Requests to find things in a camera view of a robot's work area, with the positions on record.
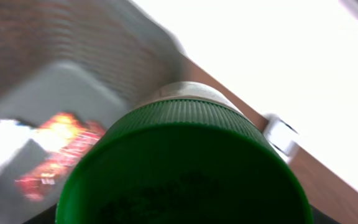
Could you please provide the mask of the green-lidded white jar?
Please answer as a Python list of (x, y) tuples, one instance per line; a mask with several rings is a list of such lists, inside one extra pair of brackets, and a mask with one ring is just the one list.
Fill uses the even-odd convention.
[(313, 216), (298, 179), (222, 97), (181, 83), (116, 121), (73, 169), (55, 221), (285, 223)]

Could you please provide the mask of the orange small packet box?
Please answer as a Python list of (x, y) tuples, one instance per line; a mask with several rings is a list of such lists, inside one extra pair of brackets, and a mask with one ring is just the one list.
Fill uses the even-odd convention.
[(101, 139), (106, 130), (95, 121), (82, 123), (72, 113), (57, 113), (36, 129), (32, 140), (46, 158), (31, 171), (15, 180), (31, 201), (43, 200)]

